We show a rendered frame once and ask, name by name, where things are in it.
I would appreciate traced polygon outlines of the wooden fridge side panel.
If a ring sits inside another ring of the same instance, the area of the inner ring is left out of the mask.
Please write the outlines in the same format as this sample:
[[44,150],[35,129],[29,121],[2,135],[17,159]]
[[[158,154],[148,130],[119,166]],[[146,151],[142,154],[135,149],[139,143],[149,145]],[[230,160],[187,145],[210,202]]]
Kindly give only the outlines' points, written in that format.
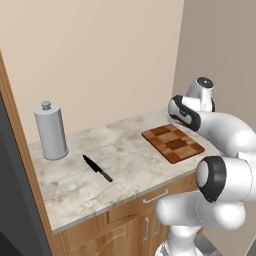
[[39,187],[35,169],[32,163],[32,158],[28,149],[28,144],[25,138],[23,127],[18,114],[16,102],[13,96],[9,78],[2,53],[0,52],[0,94],[3,97],[3,102],[7,110],[11,128],[21,155],[22,162],[25,167],[25,172],[28,177],[32,194],[39,212],[39,216],[46,234],[47,241],[50,246],[52,256],[70,256],[66,234],[55,234],[50,226],[49,218],[46,212],[46,207],[43,202],[42,193]]

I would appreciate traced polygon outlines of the black kitchen knife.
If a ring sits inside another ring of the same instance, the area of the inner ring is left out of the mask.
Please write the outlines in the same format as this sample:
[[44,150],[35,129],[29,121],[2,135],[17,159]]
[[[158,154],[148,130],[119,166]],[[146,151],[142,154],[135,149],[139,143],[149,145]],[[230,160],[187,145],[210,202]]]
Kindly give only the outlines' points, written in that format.
[[104,172],[100,168],[100,166],[98,166],[93,160],[91,160],[86,155],[83,155],[83,158],[84,158],[85,162],[94,170],[95,173],[99,172],[107,181],[109,181],[109,182],[113,181],[113,179],[106,172]]

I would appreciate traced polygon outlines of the grey cylindrical canister with knob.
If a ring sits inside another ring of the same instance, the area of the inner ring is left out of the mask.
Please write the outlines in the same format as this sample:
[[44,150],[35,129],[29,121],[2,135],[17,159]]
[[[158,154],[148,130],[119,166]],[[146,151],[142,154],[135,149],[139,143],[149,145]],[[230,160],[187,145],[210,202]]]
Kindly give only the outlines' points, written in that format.
[[50,101],[43,101],[34,110],[34,116],[42,145],[43,157],[59,160],[68,154],[61,108]]

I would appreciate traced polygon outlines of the dark grey fridge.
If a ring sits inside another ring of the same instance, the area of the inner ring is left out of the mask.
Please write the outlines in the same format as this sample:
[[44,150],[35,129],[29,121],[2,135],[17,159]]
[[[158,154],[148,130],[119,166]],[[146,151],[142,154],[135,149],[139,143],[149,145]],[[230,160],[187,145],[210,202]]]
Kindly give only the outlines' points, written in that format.
[[1,94],[0,256],[52,256]]

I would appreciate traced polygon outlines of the chequered wooden cutting board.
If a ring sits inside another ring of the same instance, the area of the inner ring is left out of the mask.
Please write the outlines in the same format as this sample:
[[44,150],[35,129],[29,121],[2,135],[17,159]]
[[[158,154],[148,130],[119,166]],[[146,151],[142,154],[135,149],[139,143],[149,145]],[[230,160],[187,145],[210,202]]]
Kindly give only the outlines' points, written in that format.
[[171,164],[205,151],[204,147],[172,124],[143,131],[141,135]]

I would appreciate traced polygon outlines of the wooden drawer front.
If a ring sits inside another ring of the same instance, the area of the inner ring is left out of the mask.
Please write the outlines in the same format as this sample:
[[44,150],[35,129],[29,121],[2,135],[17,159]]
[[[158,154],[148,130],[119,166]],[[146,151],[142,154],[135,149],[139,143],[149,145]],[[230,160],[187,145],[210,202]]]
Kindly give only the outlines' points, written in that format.
[[120,206],[114,207],[113,209],[111,209],[109,211],[109,222],[114,223],[121,219],[140,214],[140,213],[147,211],[148,209],[154,207],[157,200],[155,200],[149,204],[144,204],[142,202],[142,200],[144,198],[146,200],[154,198],[154,197],[164,193],[166,188],[169,191],[167,195],[193,191],[196,189],[195,174],[191,173],[187,176],[180,177],[180,178],[170,182],[169,184],[163,185],[157,189],[150,191],[149,193],[147,193],[145,195],[142,195],[133,200],[130,200]]

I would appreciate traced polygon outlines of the wide wooden cupboard door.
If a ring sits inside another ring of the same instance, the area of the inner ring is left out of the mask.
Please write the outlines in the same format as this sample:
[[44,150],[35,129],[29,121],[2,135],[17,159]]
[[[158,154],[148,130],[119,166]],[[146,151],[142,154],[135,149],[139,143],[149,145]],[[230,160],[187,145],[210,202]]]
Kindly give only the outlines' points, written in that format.
[[[91,219],[65,231],[71,256],[149,256],[153,210],[99,227]],[[148,241],[145,217],[149,217]]]

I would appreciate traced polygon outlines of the narrow wooden cupboard door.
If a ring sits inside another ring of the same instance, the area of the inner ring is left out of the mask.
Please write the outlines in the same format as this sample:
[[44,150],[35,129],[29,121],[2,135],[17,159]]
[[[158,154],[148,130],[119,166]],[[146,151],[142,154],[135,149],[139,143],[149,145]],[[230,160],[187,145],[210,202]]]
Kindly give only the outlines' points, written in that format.
[[158,226],[158,219],[156,217],[156,214],[153,214],[151,237],[150,237],[150,244],[149,244],[149,256],[155,256],[156,250],[166,240],[168,236],[169,227],[163,224],[161,224],[160,226],[159,235],[155,236],[157,226]]

